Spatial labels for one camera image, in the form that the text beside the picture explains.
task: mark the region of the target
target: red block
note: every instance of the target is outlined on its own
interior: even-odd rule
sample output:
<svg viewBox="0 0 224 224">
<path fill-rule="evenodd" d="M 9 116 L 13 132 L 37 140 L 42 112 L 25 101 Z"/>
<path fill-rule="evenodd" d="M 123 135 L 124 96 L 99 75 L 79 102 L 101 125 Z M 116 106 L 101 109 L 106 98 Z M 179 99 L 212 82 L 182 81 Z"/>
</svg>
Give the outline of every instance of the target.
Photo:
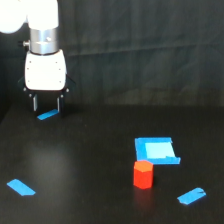
<svg viewBox="0 0 224 224">
<path fill-rule="evenodd" d="M 137 161 L 134 165 L 134 186 L 147 189 L 153 183 L 153 164 L 148 161 Z"/>
</svg>

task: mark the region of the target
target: blue piece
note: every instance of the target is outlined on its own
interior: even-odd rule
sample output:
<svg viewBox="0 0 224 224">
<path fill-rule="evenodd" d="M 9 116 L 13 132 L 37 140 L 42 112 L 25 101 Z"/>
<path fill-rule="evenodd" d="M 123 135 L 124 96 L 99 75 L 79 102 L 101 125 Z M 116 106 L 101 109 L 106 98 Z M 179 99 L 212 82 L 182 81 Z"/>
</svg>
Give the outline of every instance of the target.
<svg viewBox="0 0 224 224">
<path fill-rule="evenodd" d="M 202 198 L 206 195 L 203 189 L 201 188 L 195 188 L 192 191 L 189 191 L 188 193 L 178 197 L 177 199 L 180 201 L 180 203 L 189 205 L 190 203 L 198 200 L 199 198 Z"/>
<path fill-rule="evenodd" d="M 181 158 L 179 157 L 166 157 L 159 159 L 147 159 L 147 161 L 151 162 L 154 165 L 168 165 L 168 164 L 180 164 Z"/>
<path fill-rule="evenodd" d="M 145 143 L 145 148 L 149 159 L 165 159 L 167 156 L 175 157 L 173 146 L 170 142 Z"/>
<path fill-rule="evenodd" d="M 44 119 L 46 119 L 48 117 L 51 117 L 51 116 L 53 116 L 55 114 L 58 114 L 58 113 L 59 113 L 58 110 L 54 109 L 52 111 L 49 111 L 49 112 L 44 113 L 42 115 L 39 115 L 37 118 L 40 119 L 40 120 L 44 120 Z"/>
<path fill-rule="evenodd" d="M 137 160 L 147 160 L 146 143 L 172 143 L 171 138 L 136 138 L 135 149 Z"/>
<path fill-rule="evenodd" d="M 162 143 L 162 142 L 170 142 L 172 143 L 171 138 L 160 137 L 160 138 L 137 138 L 137 140 L 141 143 Z"/>
<path fill-rule="evenodd" d="M 9 183 L 7 183 L 7 185 L 11 187 L 14 191 L 19 193 L 21 196 L 34 195 L 36 193 L 17 179 L 10 181 Z"/>
<path fill-rule="evenodd" d="M 135 139 L 135 149 L 138 161 L 147 160 L 147 152 L 145 144 L 141 144 L 141 142 L 139 142 L 138 139 Z"/>
</svg>

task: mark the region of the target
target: table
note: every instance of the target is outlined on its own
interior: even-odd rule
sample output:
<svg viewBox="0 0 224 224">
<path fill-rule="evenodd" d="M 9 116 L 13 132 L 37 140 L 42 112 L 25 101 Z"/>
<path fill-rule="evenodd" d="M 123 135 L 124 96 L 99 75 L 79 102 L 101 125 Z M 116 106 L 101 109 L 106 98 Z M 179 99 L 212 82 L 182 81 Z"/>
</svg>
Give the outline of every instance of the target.
<svg viewBox="0 0 224 224">
<path fill-rule="evenodd" d="M 149 190 L 133 186 L 137 137 L 171 137 L 181 157 L 154 167 Z M 223 223 L 223 160 L 223 108 L 70 106 L 40 121 L 14 104 L 0 125 L 0 223 Z M 207 196 L 180 204 L 196 187 Z"/>
</svg>

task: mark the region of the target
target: black background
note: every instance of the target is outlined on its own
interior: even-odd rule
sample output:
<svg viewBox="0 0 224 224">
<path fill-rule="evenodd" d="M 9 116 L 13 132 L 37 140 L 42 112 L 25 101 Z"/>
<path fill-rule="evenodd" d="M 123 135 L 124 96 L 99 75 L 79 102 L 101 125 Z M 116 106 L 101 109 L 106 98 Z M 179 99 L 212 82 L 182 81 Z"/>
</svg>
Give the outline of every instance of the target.
<svg viewBox="0 0 224 224">
<path fill-rule="evenodd" d="M 220 1 L 63 0 L 59 14 L 61 49 L 77 82 L 69 103 L 224 105 Z M 0 34 L 0 85 L 10 102 L 25 100 L 16 87 L 25 57 L 17 41 L 28 39 L 27 24 Z"/>
</svg>

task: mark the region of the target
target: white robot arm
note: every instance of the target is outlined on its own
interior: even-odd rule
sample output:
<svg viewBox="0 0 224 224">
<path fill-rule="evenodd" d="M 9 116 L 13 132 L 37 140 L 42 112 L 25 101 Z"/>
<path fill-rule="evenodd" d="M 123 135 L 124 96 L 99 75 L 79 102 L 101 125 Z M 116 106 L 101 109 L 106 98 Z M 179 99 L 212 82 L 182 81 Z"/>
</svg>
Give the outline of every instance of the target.
<svg viewBox="0 0 224 224">
<path fill-rule="evenodd" d="M 57 0 L 0 0 L 0 32 L 17 32 L 24 23 L 30 28 L 30 40 L 23 42 L 29 49 L 24 89 L 63 90 L 67 70 L 63 51 L 59 49 Z"/>
</svg>

